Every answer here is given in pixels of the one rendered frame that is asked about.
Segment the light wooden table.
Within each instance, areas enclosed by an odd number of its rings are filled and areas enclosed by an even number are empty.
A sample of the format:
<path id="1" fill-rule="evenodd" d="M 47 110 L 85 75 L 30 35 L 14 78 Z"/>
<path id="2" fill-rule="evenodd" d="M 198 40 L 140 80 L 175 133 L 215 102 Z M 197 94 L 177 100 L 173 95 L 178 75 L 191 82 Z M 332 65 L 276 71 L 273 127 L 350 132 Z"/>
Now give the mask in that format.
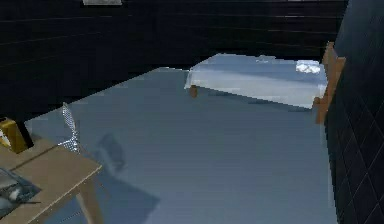
<path id="1" fill-rule="evenodd" d="M 102 165 L 45 139 L 20 154 L 0 145 L 0 168 L 30 181 L 41 191 L 36 204 L 23 204 L 0 220 L 0 224 L 44 224 L 71 198 L 76 197 L 88 224 L 103 224 L 93 185 Z"/>

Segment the wooden bed with pale cover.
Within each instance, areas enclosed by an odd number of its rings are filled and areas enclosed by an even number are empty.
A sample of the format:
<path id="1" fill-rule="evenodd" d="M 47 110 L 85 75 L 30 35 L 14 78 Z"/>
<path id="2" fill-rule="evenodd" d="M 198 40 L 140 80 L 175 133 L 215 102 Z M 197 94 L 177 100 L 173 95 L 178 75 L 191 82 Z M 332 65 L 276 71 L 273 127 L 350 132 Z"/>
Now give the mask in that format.
<path id="1" fill-rule="evenodd" d="M 298 60 L 274 56 L 218 53 L 188 71 L 185 88 L 195 98 L 199 88 L 271 101 L 304 109 L 316 109 L 316 122 L 325 121 L 346 59 L 329 42 L 320 72 L 296 70 Z"/>

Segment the grey framed picture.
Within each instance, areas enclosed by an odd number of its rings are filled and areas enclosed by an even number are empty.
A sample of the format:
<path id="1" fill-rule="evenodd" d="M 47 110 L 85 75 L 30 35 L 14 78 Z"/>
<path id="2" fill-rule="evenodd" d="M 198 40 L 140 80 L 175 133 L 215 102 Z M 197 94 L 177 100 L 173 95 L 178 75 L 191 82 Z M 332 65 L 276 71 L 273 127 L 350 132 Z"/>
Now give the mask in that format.
<path id="1" fill-rule="evenodd" d="M 87 6 L 121 6 L 122 0 L 82 0 Z"/>

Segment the dark grey laptop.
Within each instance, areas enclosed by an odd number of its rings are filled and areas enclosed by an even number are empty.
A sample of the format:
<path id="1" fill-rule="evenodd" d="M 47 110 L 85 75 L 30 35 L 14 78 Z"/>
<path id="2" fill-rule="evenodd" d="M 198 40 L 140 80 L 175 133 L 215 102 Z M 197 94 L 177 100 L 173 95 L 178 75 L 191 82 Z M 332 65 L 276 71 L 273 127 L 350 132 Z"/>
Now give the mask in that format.
<path id="1" fill-rule="evenodd" d="M 35 204 L 32 198 L 40 191 L 28 180 L 0 168 L 0 220 L 22 204 Z"/>

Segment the white mesh chair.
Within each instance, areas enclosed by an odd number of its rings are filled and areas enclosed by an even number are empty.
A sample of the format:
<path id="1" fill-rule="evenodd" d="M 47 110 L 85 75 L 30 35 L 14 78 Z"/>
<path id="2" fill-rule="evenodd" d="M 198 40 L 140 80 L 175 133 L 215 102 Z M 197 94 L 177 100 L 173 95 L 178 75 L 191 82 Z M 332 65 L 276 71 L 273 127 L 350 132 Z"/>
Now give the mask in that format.
<path id="1" fill-rule="evenodd" d="M 72 112 L 66 102 L 62 106 L 62 115 L 64 118 L 65 124 L 69 127 L 71 131 L 71 137 L 68 140 L 65 140 L 60 143 L 60 146 L 65 147 L 71 152 L 79 153 L 79 141 L 78 141 L 78 132 L 76 130 L 76 123 L 73 118 Z"/>

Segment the white pillow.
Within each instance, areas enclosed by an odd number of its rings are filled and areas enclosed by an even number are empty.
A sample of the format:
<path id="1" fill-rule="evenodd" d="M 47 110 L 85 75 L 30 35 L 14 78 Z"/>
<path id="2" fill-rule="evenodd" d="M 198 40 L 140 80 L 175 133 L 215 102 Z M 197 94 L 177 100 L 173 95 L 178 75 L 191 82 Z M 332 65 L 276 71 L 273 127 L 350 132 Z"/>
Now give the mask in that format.
<path id="1" fill-rule="evenodd" d="M 320 72 L 320 64 L 318 61 L 313 60 L 298 60 L 296 62 L 296 70 L 302 73 L 317 74 Z"/>

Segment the yellow box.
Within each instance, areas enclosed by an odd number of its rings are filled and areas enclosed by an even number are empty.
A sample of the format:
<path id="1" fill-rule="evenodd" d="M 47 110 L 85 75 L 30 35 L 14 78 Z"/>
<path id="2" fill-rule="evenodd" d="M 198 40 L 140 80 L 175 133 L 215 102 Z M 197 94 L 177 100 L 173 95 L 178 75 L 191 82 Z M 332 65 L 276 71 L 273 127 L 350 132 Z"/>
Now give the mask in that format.
<path id="1" fill-rule="evenodd" d="M 16 154 L 28 148 L 17 123 L 7 117 L 0 118 L 0 144 Z"/>

